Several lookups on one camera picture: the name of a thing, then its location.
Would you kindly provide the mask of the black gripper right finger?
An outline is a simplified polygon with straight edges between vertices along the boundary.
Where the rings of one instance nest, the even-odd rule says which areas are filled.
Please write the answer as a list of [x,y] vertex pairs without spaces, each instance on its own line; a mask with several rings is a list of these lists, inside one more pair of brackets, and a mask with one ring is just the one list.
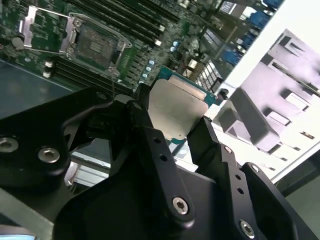
[[207,117],[200,119],[187,141],[196,172],[215,180],[223,190],[233,237],[299,239],[298,224],[285,198],[256,165],[237,166],[233,151],[219,142]]

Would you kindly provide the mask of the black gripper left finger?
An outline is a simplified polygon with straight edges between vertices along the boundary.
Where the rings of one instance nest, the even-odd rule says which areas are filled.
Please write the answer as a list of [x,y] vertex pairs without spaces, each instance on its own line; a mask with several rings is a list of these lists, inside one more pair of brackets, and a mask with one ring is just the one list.
[[72,198],[56,224],[111,213],[156,218],[176,227],[195,219],[190,197],[163,133],[137,101],[121,103],[90,87],[3,118],[0,186],[26,195],[56,191],[71,152],[95,138],[111,144],[110,177]]

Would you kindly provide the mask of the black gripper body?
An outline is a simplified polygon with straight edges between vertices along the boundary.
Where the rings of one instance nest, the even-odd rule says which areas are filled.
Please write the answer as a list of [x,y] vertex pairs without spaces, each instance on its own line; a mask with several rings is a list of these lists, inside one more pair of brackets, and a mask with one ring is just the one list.
[[237,240],[215,180],[180,169],[171,158],[128,161],[71,199],[55,240]]

